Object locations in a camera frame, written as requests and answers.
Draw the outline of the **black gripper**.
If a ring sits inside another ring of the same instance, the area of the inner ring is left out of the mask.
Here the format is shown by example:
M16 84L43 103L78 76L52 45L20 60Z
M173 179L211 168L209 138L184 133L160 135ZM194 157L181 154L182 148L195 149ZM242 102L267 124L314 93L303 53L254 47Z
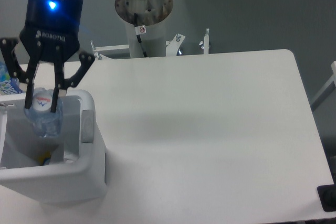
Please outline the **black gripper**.
M94 55L79 50L82 5L83 0L28 0L25 26L19 35L30 57L26 71L19 65L15 54L18 38L1 38L1 53L8 73L19 80L20 88L26 92L25 109L32 106L39 61L54 63L55 87L51 113L56 112L59 93L65 96L68 88L75 88L94 63ZM65 79L64 64L76 52L80 67Z

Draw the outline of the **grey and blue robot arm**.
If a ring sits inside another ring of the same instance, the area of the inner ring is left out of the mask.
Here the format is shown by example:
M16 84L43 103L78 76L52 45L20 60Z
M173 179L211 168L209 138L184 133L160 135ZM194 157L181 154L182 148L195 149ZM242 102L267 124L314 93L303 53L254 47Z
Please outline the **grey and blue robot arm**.
M78 40L83 0L28 0L19 37L1 38L1 52L12 78L26 92L25 109L33 103L34 79L41 62L54 65L55 87L50 111L58 97L75 88L94 62Z

